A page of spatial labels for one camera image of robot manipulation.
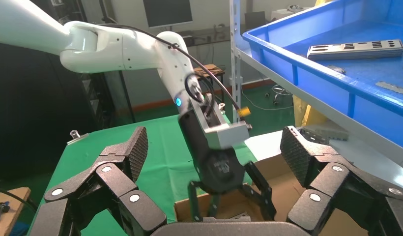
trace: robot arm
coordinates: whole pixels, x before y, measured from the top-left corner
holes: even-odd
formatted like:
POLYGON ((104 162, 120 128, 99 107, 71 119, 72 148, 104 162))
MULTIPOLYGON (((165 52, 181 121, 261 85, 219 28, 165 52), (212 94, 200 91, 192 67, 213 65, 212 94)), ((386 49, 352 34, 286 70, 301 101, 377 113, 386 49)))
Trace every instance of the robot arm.
MULTIPOLYGON (((157 35, 187 53, 180 35, 157 35)), ((200 101, 190 97, 185 78, 193 73, 190 59, 175 47, 145 33, 129 29, 69 22, 62 26, 29 0, 0 0, 0 43, 60 56, 61 64, 78 73, 157 68, 179 111, 179 124, 204 190, 212 193, 235 189, 244 171, 232 146, 249 138, 248 125, 227 124, 214 99, 203 98, 193 76, 189 87, 200 101)))

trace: black monitor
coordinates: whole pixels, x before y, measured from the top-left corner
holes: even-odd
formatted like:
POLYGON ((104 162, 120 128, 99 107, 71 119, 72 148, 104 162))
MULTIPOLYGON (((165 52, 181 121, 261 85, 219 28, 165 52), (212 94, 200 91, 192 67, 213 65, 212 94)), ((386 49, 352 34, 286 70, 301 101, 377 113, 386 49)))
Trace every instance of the black monitor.
POLYGON ((144 7, 150 28, 193 21, 190 0, 144 0, 144 7))

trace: metal shelf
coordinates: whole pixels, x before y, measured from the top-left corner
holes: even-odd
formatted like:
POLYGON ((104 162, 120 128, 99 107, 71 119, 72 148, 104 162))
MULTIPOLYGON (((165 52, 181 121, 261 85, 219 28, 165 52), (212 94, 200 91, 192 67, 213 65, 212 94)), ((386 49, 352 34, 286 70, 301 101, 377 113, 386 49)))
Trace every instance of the metal shelf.
MULTIPOLYGON (((240 76, 241 60, 249 64, 251 67, 264 74, 283 88, 290 91, 292 94, 301 98, 303 101, 310 104, 313 108, 324 114, 330 120, 347 130, 350 134, 365 140, 366 143, 375 148, 379 153, 388 156, 397 164, 403 164, 403 148, 394 142, 382 137, 369 128, 357 123, 353 119, 335 110, 323 101, 313 97, 297 86, 276 74, 260 62, 256 61, 251 56, 249 45, 242 39, 240 35, 240 0, 230 0, 230 23, 234 28, 231 30, 231 85, 232 95, 240 106, 242 78, 240 76)), ((238 121, 236 111, 233 111, 233 122, 238 121)))

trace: green floor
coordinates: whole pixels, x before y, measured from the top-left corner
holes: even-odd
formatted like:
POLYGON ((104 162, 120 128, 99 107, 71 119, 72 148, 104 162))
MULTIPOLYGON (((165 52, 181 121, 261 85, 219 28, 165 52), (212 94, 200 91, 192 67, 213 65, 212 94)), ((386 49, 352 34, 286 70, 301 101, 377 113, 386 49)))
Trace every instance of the green floor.
MULTIPOLYGON (((270 91, 271 87, 260 87, 250 90, 246 90, 245 95, 254 102, 255 105, 265 108, 265 109, 279 109, 283 108, 284 104, 286 106, 291 106, 291 100, 289 97, 286 99, 284 104, 281 106, 274 106, 271 98, 265 97, 265 94, 270 91)), ((250 123, 253 129, 250 131, 250 135, 256 136, 260 134, 265 134, 269 132, 274 132, 281 130, 284 126, 294 125, 294 112, 293 108, 287 108, 282 110, 265 111, 254 107, 245 97, 242 97, 242 107, 248 107, 251 111, 251 115, 246 117, 248 123, 250 123)), ((232 120, 232 107, 230 102, 226 102, 226 115, 229 120, 232 120)), ((177 114, 175 106, 168 106, 154 110, 148 110, 144 112, 136 113, 136 120, 144 121, 154 118, 166 117, 177 114)), ((116 122, 117 124, 126 124, 129 118, 119 118, 116 122)), ((40 202, 45 188, 48 185, 48 181, 51 178, 52 173, 33 175, 26 179, 18 179, 13 181, 2 181, 0 182, 0 187, 4 189, 13 189, 17 187, 27 186, 31 189, 31 198, 35 202, 40 202)), ((25 207, 19 217, 19 221, 23 223, 30 224, 33 219, 34 214, 25 207)))

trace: table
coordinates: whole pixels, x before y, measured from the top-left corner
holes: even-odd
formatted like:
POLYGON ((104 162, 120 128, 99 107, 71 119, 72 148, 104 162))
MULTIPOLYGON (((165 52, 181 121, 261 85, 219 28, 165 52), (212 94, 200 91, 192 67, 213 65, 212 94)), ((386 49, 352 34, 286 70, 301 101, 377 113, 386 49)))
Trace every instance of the table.
MULTIPOLYGON (((199 180, 177 119, 178 116, 171 116, 99 130, 68 145, 47 190, 90 167, 106 146, 125 142, 137 126, 145 126, 149 150, 137 185, 166 213, 167 221, 174 222, 173 204, 188 198, 188 183, 199 180)), ((234 148, 241 163, 255 161, 244 143, 234 148)), ((251 182, 247 175, 244 181, 251 182)), ((82 230, 82 236, 107 235, 125 235, 107 210, 97 214, 89 226, 82 230)))
MULTIPOLYGON (((214 64, 208 64, 208 65, 204 65, 210 72, 212 72, 212 74, 214 76, 220 76, 220 82, 223 84, 223 75, 225 74, 225 70, 221 69, 220 67, 214 65, 214 64)), ((213 78, 211 78, 202 68, 200 67, 196 67, 194 68, 194 72, 198 73, 200 75, 205 76, 206 78, 210 79, 210 82, 212 83, 212 85, 214 85, 213 83, 213 78)), ((220 90, 221 93, 221 102, 225 102, 225 94, 223 93, 222 90, 220 90)))
MULTIPOLYGON (((28 187, 21 187, 9 190, 9 192, 26 200, 31 190, 28 187)), ((7 236, 15 225, 24 204, 6 194, 0 193, 0 203, 3 202, 9 202, 10 210, 7 213, 3 213, 0 218, 0 236, 7 236)))

